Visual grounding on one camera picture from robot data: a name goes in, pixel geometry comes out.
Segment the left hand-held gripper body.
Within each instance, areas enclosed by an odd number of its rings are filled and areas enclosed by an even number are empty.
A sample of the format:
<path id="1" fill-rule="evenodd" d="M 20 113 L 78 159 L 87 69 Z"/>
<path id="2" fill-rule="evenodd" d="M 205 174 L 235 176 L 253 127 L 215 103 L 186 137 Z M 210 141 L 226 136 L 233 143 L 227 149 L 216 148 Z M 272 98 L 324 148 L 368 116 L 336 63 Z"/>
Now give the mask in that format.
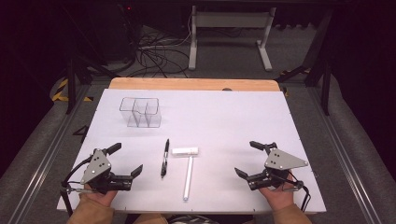
<path id="1" fill-rule="evenodd" d="M 131 175 L 115 175 L 107 158 L 115 149 L 96 149 L 80 180 L 81 185 L 89 185 L 94 192 L 107 194 L 112 190 L 130 190 L 134 178 Z"/>

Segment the person's right hand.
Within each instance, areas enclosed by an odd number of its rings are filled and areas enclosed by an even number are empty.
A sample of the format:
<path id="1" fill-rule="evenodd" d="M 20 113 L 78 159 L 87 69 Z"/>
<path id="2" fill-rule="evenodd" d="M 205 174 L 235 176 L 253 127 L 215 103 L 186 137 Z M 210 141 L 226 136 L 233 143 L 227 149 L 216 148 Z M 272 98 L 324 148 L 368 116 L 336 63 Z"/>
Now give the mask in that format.
<path id="1" fill-rule="evenodd" d="M 261 188 L 259 192 L 264 196 L 273 211 L 278 211 L 294 204 L 293 185 L 285 182 L 277 189 Z"/>

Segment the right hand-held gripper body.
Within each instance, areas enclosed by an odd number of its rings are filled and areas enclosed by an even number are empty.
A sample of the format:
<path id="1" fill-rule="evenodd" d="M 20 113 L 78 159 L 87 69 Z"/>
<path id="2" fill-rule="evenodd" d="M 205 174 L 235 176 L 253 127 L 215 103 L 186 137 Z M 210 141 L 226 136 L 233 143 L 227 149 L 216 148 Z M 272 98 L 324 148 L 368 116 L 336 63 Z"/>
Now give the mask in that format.
<path id="1" fill-rule="evenodd" d="M 290 180 L 290 171 L 308 165 L 307 161 L 299 159 L 278 148 L 271 149 L 264 163 L 264 170 L 260 174 L 247 177 L 251 190 L 269 188 L 282 188 L 285 191 L 297 191 L 304 187 L 301 180 Z"/>

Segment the white metal stand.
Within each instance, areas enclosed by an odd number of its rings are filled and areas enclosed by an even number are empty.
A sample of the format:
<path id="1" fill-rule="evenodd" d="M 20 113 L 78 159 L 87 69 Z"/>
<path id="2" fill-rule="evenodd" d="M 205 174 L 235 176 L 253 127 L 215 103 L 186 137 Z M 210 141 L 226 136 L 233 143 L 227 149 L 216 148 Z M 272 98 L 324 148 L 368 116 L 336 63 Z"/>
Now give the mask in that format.
<path id="1" fill-rule="evenodd" d="M 266 43 L 275 18 L 276 8 L 271 7 L 266 12 L 207 12 L 199 11 L 197 6 L 191 7 L 190 22 L 190 57 L 188 68 L 194 70 L 197 60 L 197 29 L 198 28 L 262 28 L 262 39 L 256 41 L 266 71 L 272 71 Z"/>

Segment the black pen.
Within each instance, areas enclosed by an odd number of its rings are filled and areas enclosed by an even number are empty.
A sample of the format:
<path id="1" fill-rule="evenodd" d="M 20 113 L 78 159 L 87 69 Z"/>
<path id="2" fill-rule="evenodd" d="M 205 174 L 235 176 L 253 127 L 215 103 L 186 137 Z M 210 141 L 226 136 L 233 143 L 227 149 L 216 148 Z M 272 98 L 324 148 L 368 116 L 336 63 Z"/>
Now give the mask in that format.
<path id="1" fill-rule="evenodd" d="M 161 178 L 164 178 L 166 176 L 169 146 L 170 146 L 170 141 L 169 141 L 169 139 L 167 139 L 166 142 L 165 142 L 165 148 L 164 148 L 164 153 L 163 153 L 163 163 L 162 163 L 162 169 L 161 169 Z"/>

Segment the short white cylinder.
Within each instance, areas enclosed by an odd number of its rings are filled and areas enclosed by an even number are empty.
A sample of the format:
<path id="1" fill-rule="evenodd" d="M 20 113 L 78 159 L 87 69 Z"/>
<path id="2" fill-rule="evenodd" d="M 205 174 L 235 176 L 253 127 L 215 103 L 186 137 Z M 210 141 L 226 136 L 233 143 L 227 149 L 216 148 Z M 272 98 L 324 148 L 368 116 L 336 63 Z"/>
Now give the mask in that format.
<path id="1" fill-rule="evenodd" d="M 199 153 L 198 147 L 181 147 L 181 148 L 173 148 L 172 154 L 174 156 L 194 156 Z"/>

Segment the clear plastic organizer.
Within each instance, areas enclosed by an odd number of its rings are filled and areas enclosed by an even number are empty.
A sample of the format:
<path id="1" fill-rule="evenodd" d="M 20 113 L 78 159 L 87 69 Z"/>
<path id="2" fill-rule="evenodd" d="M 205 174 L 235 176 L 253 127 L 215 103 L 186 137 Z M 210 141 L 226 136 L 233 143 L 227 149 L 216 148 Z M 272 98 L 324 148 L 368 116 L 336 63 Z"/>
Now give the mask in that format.
<path id="1" fill-rule="evenodd" d="M 158 98 L 124 97 L 120 113 L 128 127 L 159 128 L 162 122 Z"/>

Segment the black metal stand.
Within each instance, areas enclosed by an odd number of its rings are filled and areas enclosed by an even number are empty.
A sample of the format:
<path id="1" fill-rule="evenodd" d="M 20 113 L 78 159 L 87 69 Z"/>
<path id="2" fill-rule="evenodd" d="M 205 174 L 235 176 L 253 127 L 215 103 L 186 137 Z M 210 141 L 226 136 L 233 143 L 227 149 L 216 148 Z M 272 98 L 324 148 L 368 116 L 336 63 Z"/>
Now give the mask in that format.
<path id="1" fill-rule="evenodd" d="M 72 56 L 66 66 L 66 77 L 68 80 L 68 107 L 66 114 L 70 114 L 77 104 L 76 79 L 82 85 L 89 85 L 92 82 L 92 77 L 88 71 L 89 67 L 108 77 L 118 77 L 118 75 L 93 60 L 79 55 Z"/>
<path id="2" fill-rule="evenodd" d="M 324 13 L 308 52 L 304 57 L 303 63 L 297 68 L 276 78 L 276 82 L 282 83 L 298 74 L 301 74 L 306 69 L 310 69 L 304 80 L 304 84 L 306 87 L 315 87 L 318 82 L 322 80 L 320 106 L 326 116 L 329 116 L 328 103 L 331 82 L 331 66 L 329 64 L 329 60 L 326 58 L 324 41 L 332 19 L 332 13 L 332 9 L 327 9 Z"/>

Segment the long white pen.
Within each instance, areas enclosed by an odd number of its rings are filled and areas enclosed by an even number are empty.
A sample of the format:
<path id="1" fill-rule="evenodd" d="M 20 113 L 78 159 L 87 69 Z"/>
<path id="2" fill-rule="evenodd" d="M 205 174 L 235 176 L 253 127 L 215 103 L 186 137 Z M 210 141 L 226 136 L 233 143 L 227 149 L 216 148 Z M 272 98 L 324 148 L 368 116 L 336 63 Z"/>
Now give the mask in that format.
<path id="1" fill-rule="evenodd" d="M 186 202 L 190 196 L 193 159 L 194 159 L 194 157 L 190 156 L 189 160 L 188 160 L 188 169 L 187 169 L 186 180 L 185 180 L 185 188 L 184 188 L 184 192 L 183 192 L 183 201 L 184 202 Z"/>

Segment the person's left hand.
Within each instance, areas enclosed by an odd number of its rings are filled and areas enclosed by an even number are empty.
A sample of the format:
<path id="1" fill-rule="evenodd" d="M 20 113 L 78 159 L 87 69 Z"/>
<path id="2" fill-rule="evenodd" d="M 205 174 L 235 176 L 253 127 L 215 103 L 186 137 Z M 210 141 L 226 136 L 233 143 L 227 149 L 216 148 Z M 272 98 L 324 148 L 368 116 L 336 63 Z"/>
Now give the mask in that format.
<path id="1" fill-rule="evenodd" d="M 85 196 L 94 202 L 103 206 L 110 207 L 118 192 L 116 190 L 108 191 L 106 194 L 100 192 L 85 193 Z"/>

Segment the white board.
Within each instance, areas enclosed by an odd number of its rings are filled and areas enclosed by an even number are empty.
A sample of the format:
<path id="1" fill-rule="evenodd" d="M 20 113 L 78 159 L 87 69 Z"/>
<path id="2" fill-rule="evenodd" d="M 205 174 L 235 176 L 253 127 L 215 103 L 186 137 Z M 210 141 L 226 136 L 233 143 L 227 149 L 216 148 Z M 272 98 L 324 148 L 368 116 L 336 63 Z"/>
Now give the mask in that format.
<path id="1" fill-rule="evenodd" d="M 158 98 L 159 128 L 128 127 L 120 113 L 124 97 Z M 161 178 L 165 142 L 170 146 L 167 172 Z M 280 91 L 104 91 L 77 159 L 95 149 L 121 143 L 110 156 L 112 170 L 128 175 L 143 165 L 129 191 L 113 202 L 125 213 L 261 214 L 268 202 L 251 190 L 234 168 L 261 172 L 265 152 L 250 146 L 275 142 L 279 149 L 306 157 L 288 104 Z M 194 155 L 189 199 L 183 192 L 190 156 L 174 156 L 173 148 L 198 147 Z"/>

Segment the wooden table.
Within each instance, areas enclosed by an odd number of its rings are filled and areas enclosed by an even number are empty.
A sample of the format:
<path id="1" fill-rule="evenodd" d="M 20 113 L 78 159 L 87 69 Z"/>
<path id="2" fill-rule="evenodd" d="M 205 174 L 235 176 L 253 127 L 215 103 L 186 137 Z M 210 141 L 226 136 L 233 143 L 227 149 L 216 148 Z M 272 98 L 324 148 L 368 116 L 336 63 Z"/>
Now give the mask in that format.
<path id="1" fill-rule="evenodd" d="M 187 91 L 280 91 L 274 80 L 116 77 L 110 81 L 112 90 L 187 90 Z"/>

